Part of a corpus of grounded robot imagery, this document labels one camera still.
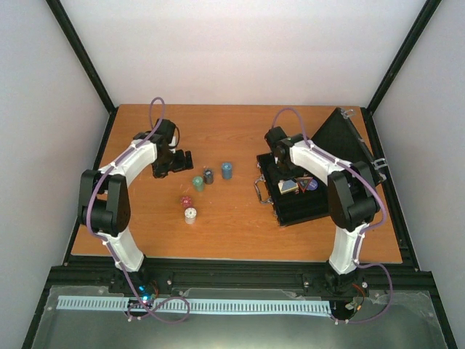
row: red object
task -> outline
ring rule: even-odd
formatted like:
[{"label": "red object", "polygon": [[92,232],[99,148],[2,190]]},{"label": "red object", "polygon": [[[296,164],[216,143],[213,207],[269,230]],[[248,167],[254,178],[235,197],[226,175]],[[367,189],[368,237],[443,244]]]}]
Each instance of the red object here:
[{"label": "red object", "polygon": [[183,196],[181,198],[181,205],[185,209],[188,209],[189,207],[192,207],[192,199],[189,196]]}]

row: white cable carrier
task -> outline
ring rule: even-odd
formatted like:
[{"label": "white cable carrier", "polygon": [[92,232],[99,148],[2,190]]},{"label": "white cable carrier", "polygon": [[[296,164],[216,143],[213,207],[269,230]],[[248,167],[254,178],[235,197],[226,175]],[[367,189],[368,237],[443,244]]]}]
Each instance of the white cable carrier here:
[{"label": "white cable carrier", "polygon": [[[166,298],[155,300],[154,308]],[[329,316],[329,301],[325,300],[212,300],[192,299],[191,314],[203,315],[304,315]],[[128,297],[87,297],[59,296],[58,310],[127,311],[135,298]],[[135,305],[131,312],[144,312],[141,305]],[[186,313],[187,305],[182,300],[171,300],[163,304],[157,313]]]}]

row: wooden tabletop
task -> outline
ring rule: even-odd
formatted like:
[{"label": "wooden tabletop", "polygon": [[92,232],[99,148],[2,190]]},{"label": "wooden tabletop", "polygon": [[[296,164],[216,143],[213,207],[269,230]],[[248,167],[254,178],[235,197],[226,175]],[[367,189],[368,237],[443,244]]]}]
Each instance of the wooden tabletop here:
[{"label": "wooden tabletop", "polygon": [[[147,167],[129,187],[132,208],[130,230],[148,257],[214,258],[234,260],[326,261],[333,249],[335,225],[330,217],[281,228],[271,205],[258,202],[254,181],[260,176],[256,156],[270,149],[264,134],[276,105],[167,105],[166,118],[179,126],[178,148],[192,151],[194,169],[155,179]],[[313,133],[334,110],[333,106],[299,106],[307,134]],[[359,108],[352,118],[368,143]],[[154,120],[161,108],[153,109]],[[149,130],[148,105],[121,105],[102,159],[116,158],[133,136]],[[278,120],[288,135],[300,133],[292,112]],[[221,163],[233,165],[231,180],[221,177]],[[192,178],[203,168],[214,170],[214,184],[195,191]],[[381,186],[378,192],[384,200]],[[191,196],[197,220],[184,220],[182,196]],[[381,219],[380,213],[374,222]],[[108,255],[99,240],[79,228],[72,254]],[[401,263],[391,220],[367,232],[360,259],[363,262]]]}]

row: metal handle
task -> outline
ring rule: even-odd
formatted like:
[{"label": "metal handle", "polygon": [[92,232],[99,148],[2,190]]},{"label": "metal handle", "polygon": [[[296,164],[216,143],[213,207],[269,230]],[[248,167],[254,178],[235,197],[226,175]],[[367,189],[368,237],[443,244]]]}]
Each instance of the metal handle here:
[{"label": "metal handle", "polygon": [[271,199],[271,197],[267,198],[266,200],[262,200],[262,194],[260,193],[260,189],[258,186],[259,182],[265,182],[263,174],[260,177],[258,177],[254,183],[256,195],[259,197],[260,204],[272,204],[273,200]]}]

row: green cylinder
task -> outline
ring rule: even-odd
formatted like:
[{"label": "green cylinder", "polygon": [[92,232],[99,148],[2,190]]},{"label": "green cylinder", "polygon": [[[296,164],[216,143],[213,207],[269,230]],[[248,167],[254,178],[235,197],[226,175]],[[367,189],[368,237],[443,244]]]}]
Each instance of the green cylinder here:
[{"label": "green cylinder", "polygon": [[200,177],[200,176],[194,177],[194,179],[192,180],[192,184],[194,185],[194,188],[197,191],[203,191],[204,184],[203,184],[203,178],[202,177]]}]

